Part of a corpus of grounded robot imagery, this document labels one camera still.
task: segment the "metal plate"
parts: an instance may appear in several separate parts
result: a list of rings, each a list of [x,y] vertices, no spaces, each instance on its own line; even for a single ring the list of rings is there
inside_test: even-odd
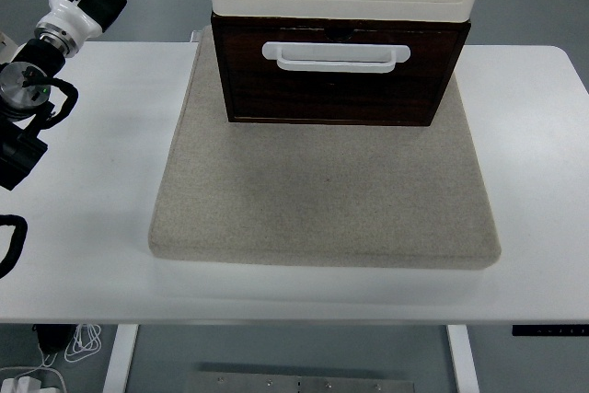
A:
[[[414,393],[413,383],[389,379],[193,372],[186,393]]]

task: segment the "white drawer handle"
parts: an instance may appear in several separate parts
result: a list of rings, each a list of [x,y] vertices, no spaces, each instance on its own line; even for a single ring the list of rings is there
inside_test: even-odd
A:
[[[301,43],[268,41],[262,55],[285,71],[321,73],[390,73],[396,64],[409,60],[411,51],[404,45],[356,43]]]

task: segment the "gray floor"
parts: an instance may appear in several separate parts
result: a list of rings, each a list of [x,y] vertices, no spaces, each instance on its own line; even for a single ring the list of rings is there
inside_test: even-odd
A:
[[[0,29],[18,42],[31,37],[37,20],[47,12],[47,0],[0,0],[3,11],[0,15]],[[130,0],[130,4],[118,21],[101,38],[103,40],[148,40],[148,41],[186,41],[191,31],[201,29],[209,22],[210,0]],[[509,44],[509,45],[554,45],[569,54],[573,65],[586,87],[589,87],[589,0],[478,0],[472,12],[473,27],[468,37],[468,44]],[[358,365],[352,364],[348,353],[337,355],[334,349],[326,349],[329,355],[328,365],[321,365],[321,360],[313,359],[301,353],[289,353],[285,342],[292,342],[291,329],[267,328],[242,330],[242,338],[233,335],[235,349],[226,347],[227,336],[232,330],[225,330],[218,335],[218,340],[211,338],[203,329],[194,329],[193,336],[203,336],[201,345],[208,346],[207,353],[192,353],[182,348],[178,339],[184,328],[145,328],[140,330],[137,355],[133,364],[130,391],[148,391],[135,389],[142,386],[151,373],[158,367],[161,370],[173,369],[170,361],[184,366],[194,355],[216,354],[226,349],[224,362],[246,364],[251,355],[248,350],[251,341],[248,336],[256,336],[258,353],[276,355],[281,365],[302,366],[306,364],[328,367],[335,370],[385,370],[393,359],[377,362],[364,351],[356,354]],[[336,329],[327,329],[327,336],[337,334]],[[586,392],[589,386],[589,341],[582,338],[514,338],[509,327],[477,326],[469,328],[473,353],[479,371],[480,389],[483,393],[495,392],[535,392],[554,391]],[[309,336],[317,336],[316,330],[310,330]],[[360,329],[352,335],[351,346],[361,347],[372,339],[373,330]],[[0,343],[2,350],[19,350],[24,341],[21,332],[2,333]],[[172,347],[164,347],[166,342]],[[221,345],[214,351],[215,345]],[[197,341],[187,340],[189,346],[198,345]],[[2,358],[0,364],[13,364],[9,357]],[[80,373],[80,378],[88,379],[88,374]],[[159,392],[168,390],[159,385]],[[440,389],[431,391],[448,391]]]

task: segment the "white cable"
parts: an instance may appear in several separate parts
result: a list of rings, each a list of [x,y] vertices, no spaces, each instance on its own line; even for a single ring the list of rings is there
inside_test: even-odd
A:
[[[75,328],[74,337],[65,349],[64,360],[68,363],[77,363],[100,352],[101,331],[102,328],[96,324],[79,324]]]

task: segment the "power adapter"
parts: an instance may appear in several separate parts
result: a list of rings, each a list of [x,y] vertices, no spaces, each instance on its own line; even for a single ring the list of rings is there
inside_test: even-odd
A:
[[[0,387],[0,393],[61,393],[59,388],[40,387],[40,380],[30,376],[23,376],[18,380],[5,379]]]

